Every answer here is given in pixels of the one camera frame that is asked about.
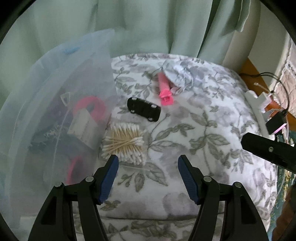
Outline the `quilted beige bedspread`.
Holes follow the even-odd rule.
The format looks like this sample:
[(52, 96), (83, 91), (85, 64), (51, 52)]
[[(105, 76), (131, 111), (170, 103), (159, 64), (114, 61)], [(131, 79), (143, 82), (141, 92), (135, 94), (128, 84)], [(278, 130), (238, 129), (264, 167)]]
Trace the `quilted beige bedspread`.
[[(289, 95), (290, 107), (288, 112), (295, 117), (295, 43), (291, 38), (285, 42), (277, 74)], [(276, 102), (282, 107), (287, 107), (288, 99), (285, 89), (280, 83), (275, 85), (275, 92)]]

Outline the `black power adapter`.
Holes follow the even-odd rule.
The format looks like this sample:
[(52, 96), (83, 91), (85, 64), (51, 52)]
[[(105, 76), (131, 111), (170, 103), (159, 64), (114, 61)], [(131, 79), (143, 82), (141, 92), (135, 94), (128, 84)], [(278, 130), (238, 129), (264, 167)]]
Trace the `black power adapter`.
[(275, 135), (282, 128), (287, 125), (286, 115), (282, 111), (277, 112), (270, 120), (266, 123), (266, 128), (269, 135)]

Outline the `floral grey white blanket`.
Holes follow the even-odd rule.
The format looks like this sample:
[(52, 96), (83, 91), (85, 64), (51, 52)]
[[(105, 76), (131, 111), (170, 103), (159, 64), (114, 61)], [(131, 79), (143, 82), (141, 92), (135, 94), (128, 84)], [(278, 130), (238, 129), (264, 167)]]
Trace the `floral grey white blanket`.
[[(159, 104), (157, 73), (166, 63), (193, 72), (193, 87), (164, 106), (157, 122), (131, 114), (127, 99)], [(223, 184), (241, 182), (266, 228), (276, 200), (277, 169), (242, 149), (245, 133), (260, 126), (245, 99), (247, 88), (234, 71), (197, 58), (166, 54), (112, 59), (118, 94), (111, 122), (136, 123), (146, 131), (144, 166), (119, 166), (109, 198), (98, 207), (110, 240), (187, 240), (199, 207), (189, 198), (178, 157), (186, 155), (204, 175)]]

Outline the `pink plastic tube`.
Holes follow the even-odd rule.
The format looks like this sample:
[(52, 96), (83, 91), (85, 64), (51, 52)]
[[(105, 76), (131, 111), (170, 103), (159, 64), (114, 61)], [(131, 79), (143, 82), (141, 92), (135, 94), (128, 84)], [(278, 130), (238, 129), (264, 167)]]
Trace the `pink plastic tube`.
[(164, 73), (157, 74), (159, 82), (159, 97), (163, 106), (172, 105), (174, 103), (173, 94), (171, 93), (170, 82)]

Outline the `crumpled clear wrapper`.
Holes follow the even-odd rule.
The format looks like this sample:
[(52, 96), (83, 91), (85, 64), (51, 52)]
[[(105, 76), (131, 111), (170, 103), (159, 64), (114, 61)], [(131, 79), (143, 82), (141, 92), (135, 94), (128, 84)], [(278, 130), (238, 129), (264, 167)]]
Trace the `crumpled clear wrapper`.
[(167, 63), (162, 66), (162, 72), (170, 82), (173, 95), (190, 90), (194, 85), (194, 77), (187, 67)]

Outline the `small carton in bag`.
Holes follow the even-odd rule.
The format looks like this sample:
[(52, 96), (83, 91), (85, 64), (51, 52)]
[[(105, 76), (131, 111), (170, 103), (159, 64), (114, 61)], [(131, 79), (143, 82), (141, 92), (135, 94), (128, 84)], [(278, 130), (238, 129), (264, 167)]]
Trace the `small carton in bag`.
[(83, 108), (74, 115), (67, 132), (91, 149), (95, 149), (99, 141), (98, 124), (87, 109)]

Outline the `black toy car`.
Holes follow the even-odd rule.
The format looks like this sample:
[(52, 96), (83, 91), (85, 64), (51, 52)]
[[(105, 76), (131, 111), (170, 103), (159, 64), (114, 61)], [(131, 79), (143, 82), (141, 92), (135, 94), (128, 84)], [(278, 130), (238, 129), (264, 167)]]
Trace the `black toy car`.
[(150, 122), (157, 122), (161, 115), (161, 107), (144, 99), (130, 97), (127, 108), (133, 113), (146, 118)]

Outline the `white power strip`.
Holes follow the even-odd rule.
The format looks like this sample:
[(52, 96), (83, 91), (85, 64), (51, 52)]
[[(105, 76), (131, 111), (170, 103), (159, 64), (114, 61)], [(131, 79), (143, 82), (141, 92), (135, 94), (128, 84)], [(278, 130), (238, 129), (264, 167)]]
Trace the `white power strip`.
[(275, 140), (274, 135), (269, 135), (267, 128), (266, 128), (266, 114), (265, 110), (261, 111), (257, 107), (256, 99), (257, 99), (257, 94), (253, 90), (247, 90), (247, 92), (244, 93), (244, 96), (251, 106), (251, 109), (257, 119), (258, 125), (260, 127), (260, 132), (261, 135), (265, 138), (269, 138), (270, 140)]

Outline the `pale green curtain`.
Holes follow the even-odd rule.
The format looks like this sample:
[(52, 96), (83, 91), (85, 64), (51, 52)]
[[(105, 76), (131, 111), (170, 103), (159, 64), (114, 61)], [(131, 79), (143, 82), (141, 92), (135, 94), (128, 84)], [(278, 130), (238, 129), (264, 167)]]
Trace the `pale green curtain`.
[(169, 53), (222, 64), (252, 1), (35, 1), (1, 42), (1, 101), (54, 47), (113, 29), (113, 57)]

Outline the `cotton swab pile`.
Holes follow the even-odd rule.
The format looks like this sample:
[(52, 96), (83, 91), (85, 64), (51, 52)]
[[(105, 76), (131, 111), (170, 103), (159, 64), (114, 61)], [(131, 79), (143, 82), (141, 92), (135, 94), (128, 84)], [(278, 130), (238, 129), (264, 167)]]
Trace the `cotton swab pile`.
[(101, 157), (116, 155), (119, 161), (143, 166), (147, 161), (146, 130), (136, 123), (113, 123), (107, 131)]

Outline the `white plug adapter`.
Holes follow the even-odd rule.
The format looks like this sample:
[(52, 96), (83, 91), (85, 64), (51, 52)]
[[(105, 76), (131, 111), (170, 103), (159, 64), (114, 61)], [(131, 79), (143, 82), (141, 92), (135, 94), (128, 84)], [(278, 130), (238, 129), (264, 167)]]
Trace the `white plug adapter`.
[(272, 102), (271, 93), (262, 92), (256, 99), (259, 110), (264, 111), (265, 108)]

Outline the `translucent plastic bag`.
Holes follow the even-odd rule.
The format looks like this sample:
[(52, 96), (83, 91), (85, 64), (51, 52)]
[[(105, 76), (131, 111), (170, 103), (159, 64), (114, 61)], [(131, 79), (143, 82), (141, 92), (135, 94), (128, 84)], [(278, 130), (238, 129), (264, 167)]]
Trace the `translucent plastic bag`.
[[(1, 108), (1, 214), (12, 230), (39, 212), (53, 185), (92, 174), (117, 98), (108, 45), (113, 35), (101, 30), (50, 50)], [(98, 124), (94, 150), (67, 134), (83, 108)]]

